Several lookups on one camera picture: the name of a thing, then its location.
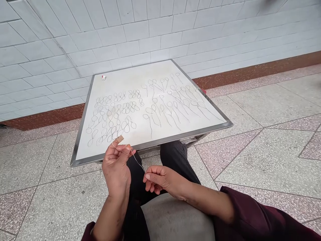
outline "table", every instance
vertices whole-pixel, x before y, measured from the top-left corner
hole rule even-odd
[[[101,162],[122,135],[140,154],[181,140],[195,144],[233,123],[173,61],[92,77],[71,166]]]

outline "hand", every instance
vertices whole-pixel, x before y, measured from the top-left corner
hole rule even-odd
[[[186,193],[191,182],[166,166],[150,166],[145,172],[145,190],[160,194],[166,190],[173,197],[186,201]]]
[[[110,144],[102,164],[110,197],[121,197],[126,191],[129,191],[131,176],[126,163],[128,158],[136,152],[130,145],[118,144],[117,139]]]

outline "person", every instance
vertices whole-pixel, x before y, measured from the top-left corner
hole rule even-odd
[[[321,240],[285,212],[248,195],[202,186],[180,141],[162,144],[163,166],[146,172],[136,151],[119,141],[106,151],[102,171],[108,196],[83,241]]]

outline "white tile wall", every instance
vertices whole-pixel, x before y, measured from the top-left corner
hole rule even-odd
[[[97,73],[173,58],[196,78],[319,51],[320,8],[318,0],[0,0],[0,121],[84,103]]]

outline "terrazzo floor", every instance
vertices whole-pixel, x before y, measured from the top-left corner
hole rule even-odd
[[[321,235],[321,65],[207,90],[234,127],[188,149],[201,183],[279,208]],[[80,120],[0,130],[0,240],[80,240],[108,194],[100,164],[70,168]],[[143,166],[161,164],[159,152]]]

